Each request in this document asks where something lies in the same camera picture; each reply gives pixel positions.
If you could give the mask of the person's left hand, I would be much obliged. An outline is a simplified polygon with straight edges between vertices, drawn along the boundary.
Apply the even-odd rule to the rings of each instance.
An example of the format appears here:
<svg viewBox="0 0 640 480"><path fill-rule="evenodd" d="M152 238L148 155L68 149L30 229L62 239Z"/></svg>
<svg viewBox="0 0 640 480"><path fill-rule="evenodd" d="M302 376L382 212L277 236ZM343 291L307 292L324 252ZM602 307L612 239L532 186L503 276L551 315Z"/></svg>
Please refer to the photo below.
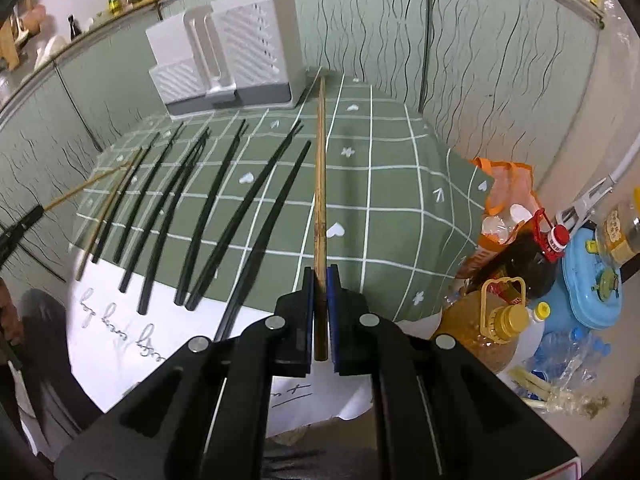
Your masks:
<svg viewBox="0 0 640 480"><path fill-rule="evenodd" d="M6 282L0 280L1 328L4 339L12 346L20 344L24 338L24 327L14 306Z"/></svg>

